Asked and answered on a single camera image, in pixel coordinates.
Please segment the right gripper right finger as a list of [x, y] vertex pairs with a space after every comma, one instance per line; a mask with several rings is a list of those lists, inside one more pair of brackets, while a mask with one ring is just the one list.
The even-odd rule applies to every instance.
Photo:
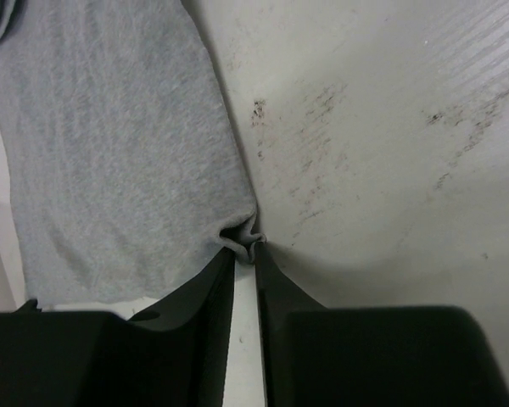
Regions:
[[480, 325], [454, 306], [329, 309], [255, 247], [270, 406], [509, 406]]

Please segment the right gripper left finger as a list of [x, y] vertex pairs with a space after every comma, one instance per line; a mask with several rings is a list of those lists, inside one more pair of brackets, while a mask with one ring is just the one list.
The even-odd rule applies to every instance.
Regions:
[[219, 406], [234, 255], [124, 319], [107, 311], [0, 313], [0, 406]]

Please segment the grey tank top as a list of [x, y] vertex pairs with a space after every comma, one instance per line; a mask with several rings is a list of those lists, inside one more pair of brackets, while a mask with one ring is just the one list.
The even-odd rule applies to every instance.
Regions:
[[210, 55], [179, 1], [0, 1], [0, 132], [27, 294], [162, 298], [257, 205]]

